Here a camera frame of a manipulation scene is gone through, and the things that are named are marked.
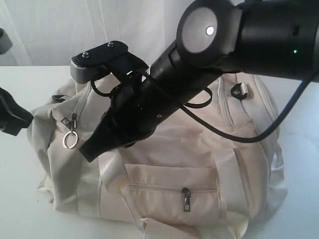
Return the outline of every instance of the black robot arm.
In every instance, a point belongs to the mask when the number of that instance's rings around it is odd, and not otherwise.
[[[149,137],[224,73],[308,79],[319,70],[318,25],[319,14],[301,1],[234,6],[229,0],[196,0],[180,20],[176,41],[150,67],[150,77],[114,91],[81,153],[92,161]]]

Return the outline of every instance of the metal ring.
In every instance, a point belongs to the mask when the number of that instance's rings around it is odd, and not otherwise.
[[[75,139],[74,144],[72,144],[72,145],[69,147],[69,146],[66,145],[66,140],[68,139],[68,136],[70,136],[70,135],[72,135],[72,134],[75,135],[76,139]],[[65,148],[67,148],[67,149],[72,149],[72,148],[74,148],[74,147],[76,146],[76,144],[78,143],[78,140],[79,140],[78,134],[77,134],[75,131],[70,131],[70,132],[68,132],[68,133],[64,136],[64,138],[63,138],[63,147],[65,147]]]

